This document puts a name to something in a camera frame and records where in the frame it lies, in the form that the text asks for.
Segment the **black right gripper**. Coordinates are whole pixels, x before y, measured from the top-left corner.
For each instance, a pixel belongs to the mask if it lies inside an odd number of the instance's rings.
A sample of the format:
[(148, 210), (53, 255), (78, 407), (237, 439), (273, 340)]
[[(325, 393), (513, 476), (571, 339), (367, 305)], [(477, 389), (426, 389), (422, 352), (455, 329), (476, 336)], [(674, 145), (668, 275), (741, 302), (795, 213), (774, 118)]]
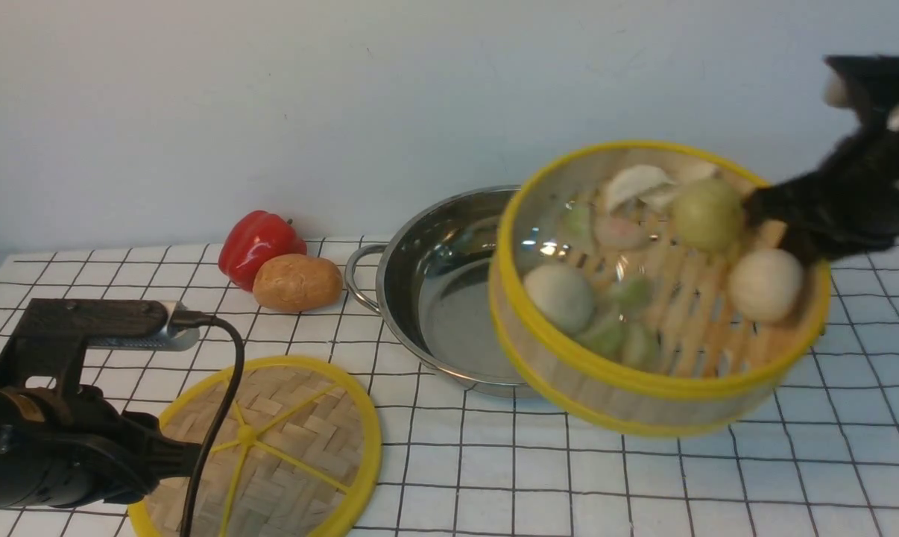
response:
[(857, 129), (810, 172), (757, 188), (746, 225), (784, 226), (780, 247), (801, 265), (886, 251), (899, 241), (899, 55), (829, 55), (824, 101)]

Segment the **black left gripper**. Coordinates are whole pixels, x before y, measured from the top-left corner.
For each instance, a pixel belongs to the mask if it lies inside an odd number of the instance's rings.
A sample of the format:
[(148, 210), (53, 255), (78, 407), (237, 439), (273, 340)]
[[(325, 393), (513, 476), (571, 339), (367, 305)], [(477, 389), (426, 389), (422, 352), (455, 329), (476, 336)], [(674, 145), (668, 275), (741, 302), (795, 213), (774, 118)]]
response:
[(0, 509), (133, 504), (196, 469), (201, 446), (167, 438), (153, 415), (118, 412), (94, 388), (51, 395), (0, 390)]

